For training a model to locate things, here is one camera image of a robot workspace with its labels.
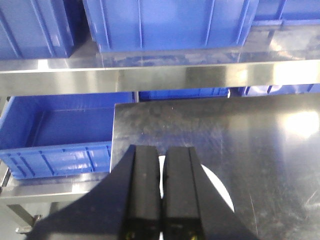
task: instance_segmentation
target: metal shelf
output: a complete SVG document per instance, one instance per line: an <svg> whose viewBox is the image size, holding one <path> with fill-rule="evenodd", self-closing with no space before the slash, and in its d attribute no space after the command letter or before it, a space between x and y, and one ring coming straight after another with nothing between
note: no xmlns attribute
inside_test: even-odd
<svg viewBox="0 0 320 240"><path fill-rule="evenodd" d="M320 83L320 26L252 27L241 48L0 61L0 96Z"/></svg>

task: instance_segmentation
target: plastic crate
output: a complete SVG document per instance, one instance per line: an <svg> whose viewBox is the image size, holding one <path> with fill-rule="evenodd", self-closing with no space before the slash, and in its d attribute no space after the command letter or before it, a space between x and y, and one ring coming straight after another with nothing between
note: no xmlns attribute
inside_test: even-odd
<svg viewBox="0 0 320 240"><path fill-rule="evenodd" d="M228 93L229 93L229 88L227 87L178 89L178 90L154 90L154 91L139 92L139 99L141 101L150 101L150 100L226 97Z"/></svg>
<svg viewBox="0 0 320 240"><path fill-rule="evenodd" d="M277 20L284 20L287 23L307 24L315 23L311 20L320 20L319 0L259 0L259 5L254 18L255 25L271 24Z"/></svg>
<svg viewBox="0 0 320 240"><path fill-rule="evenodd" d="M320 84L310 84L308 88L308 93L320 93Z"/></svg>
<svg viewBox="0 0 320 240"><path fill-rule="evenodd" d="M243 97L282 95L282 94L303 94L309 93L317 84L297 84L297 85L274 85L274 86L246 86L239 87L238 91Z"/></svg>
<svg viewBox="0 0 320 240"><path fill-rule="evenodd" d="M0 118L0 159L16 179L108 172L115 103L133 94L12 97Z"/></svg>
<svg viewBox="0 0 320 240"><path fill-rule="evenodd" d="M1 0L0 59L69 57L81 8L79 0Z"/></svg>
<svg viewBox="0 0 320 240"><path fill-rule="evenodd" d="M258 0L83 0L101 52L241 46Z"/></svg>

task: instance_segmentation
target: metal surface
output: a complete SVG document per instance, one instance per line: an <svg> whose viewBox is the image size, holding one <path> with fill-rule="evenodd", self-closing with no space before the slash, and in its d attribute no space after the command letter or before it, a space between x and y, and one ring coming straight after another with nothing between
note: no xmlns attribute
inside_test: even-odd
<svg viewBox="0 0 320 240"><path fill-rule="evenodd" d="M160 155L195 146L260 239L317 240L319 103L320 94L303 94L118 105L112 166L130 144L157 146Z"/></svg>
<svg viewBox="0 0 320 240"><path fill-rule="evenodd" d="M34 225L35 219L21 205L10 204L7 206L11 211L15 212L15 214L17 214L17 216L24 221L24 225L29 227L32 227Z"/></svg>
<svg viewBox="0 0 320 240"><path fill-rule="evenodd" d="M7 101L6 96L0 96L0 117L2 115L4 108L5 108L6 101Z"/></svg>
<svg viewBox="0 0 320 240"><path fill-rule="evenodd" d="M320 83L319 37L320 25L252 27L243 47L112 53L88 40L70 58L0 61L0 95Z"/></svg>
<svg viewBox="0 0 320 240"><path fill-rule="evenodd" d="M34 224L33 217L23 207L20 205L19 207L19 209L11 209L9 206L0 203L0 209L5 212L6 216L14 220L19 227L31 227Z"/></svg>
<svg viewBox="0 0 320 240"><path fill-rule="evenodd" d="M88 193L107 173L15 180L10 177L0 194L0 204L53 203L75 201Z"/></svg>
<svg viewBox="0 0 320 240"><path fill-rule="evenodd" d="M1 189L7 185L9 177L10 177L9 168L3 161L0 160L0 193L1 193Z"/></svg>
<svg viewBox="0 0 320 240"><path fill-rule="evenodd" d="M36 224L37 221L40 221L41 218L42 218L41 215L35 215L35 216L33 217L34 224ZM27 234L27 233L31 232L32 228L33 228L33 226L19 226L19 227L17 227L17 228L15 229L15 232L16 232L17 234Z"/></svg>

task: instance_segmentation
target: blue storage bin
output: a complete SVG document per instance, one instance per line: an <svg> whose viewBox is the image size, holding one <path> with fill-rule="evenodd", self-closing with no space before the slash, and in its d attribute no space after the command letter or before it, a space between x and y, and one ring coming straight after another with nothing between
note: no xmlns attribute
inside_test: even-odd
<svg viewBox="0 0 320 240"><path fill-rule="evenodd" d="M229 88L227 87L177 89L177 90L154 90L154 91L139 92L139 98L141 101L168 100L168 99L194 99L194 98L226 97L228 93L229 93Z"/></svg>
<svg viewBox="0 0 320 240"><path fill-rule="evenodd" d="M100 52L243 45L258 0L83 0Z"/></svg>
<svg viewBox="0 0 320 240"><path fill-rule="evenodd" d="M259 4L258 4L258 8L257 8L254 20L255 21L285 20L289 22L292 21L292 23L297 23L294 21L301 21L301 23L303 24L306 23L303 20L320 20L320 1L319 0L259 0Z"/></svg>
<svg viewBox="0 0 320 240"><path fill-rule="evenodd" d="M12 97L0 118L0 159L16 179L108 172L115 103L133 94Z"/></svg>
<svg viewBox="0 0 320 240"><path fill-rule="evenodd" d="M1 0L0 59L69 57L81 8L79 0Z"/></svg>
<svg viewBox="0 0 320 240"><path fill-rule="evenodd" d="M303 94L312 89L313 84L274 85L274 86L246 86L239 87L238 91L243 97Z"/></svg>

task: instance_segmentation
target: metal rack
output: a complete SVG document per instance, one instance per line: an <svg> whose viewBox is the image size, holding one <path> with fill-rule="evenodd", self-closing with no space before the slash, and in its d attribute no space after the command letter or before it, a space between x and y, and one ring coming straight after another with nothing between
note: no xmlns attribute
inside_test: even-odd
<svg viewBox="0 0 320 240"><path fill-rule="evenodd" d="M88 39L70 58L0 61L0 96L315 84L319 39L319 25L252 27L243 47L210 50L98 53ZM73 201L106 176L17 181L7 168L0 174L0 205L22 227L34 219L20 204Z"/></svg>

